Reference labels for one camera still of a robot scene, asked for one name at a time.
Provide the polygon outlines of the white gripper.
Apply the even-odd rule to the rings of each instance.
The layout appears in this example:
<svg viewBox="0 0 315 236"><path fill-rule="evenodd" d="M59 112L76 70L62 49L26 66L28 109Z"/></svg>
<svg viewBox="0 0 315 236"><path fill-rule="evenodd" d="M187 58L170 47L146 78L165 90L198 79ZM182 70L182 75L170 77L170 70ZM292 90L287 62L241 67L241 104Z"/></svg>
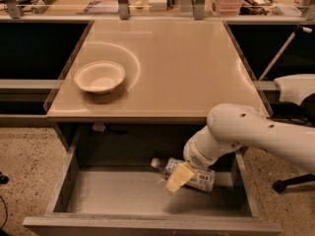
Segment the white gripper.
<svg viewBox="0 0 315 236"><path fill-rule="evenodd" d="M183 158L186 162L178 164L166 181L165 189L171 194L177 192L193 178L194 168L206 170L217 162L216 159L207 159L202 156L193 138L184 146Z"/></svg>

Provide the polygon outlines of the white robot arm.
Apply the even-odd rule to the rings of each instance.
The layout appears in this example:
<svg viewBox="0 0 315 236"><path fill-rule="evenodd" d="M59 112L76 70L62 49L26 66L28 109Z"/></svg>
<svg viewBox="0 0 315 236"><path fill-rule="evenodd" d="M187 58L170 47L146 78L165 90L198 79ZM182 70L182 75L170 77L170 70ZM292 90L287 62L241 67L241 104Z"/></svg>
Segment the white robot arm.
<svg viewBox="0 0 315 236"><path fill-rule="evenodd" d="M165 185L171 193L178 191L216 161L243 147L264 149L307 171L305 175L279 180L273 189L315 180L315 129L275 122L255 107L222 103L212 108L207 125L192 136L183 150L184 161L176 166Z"/></svg>

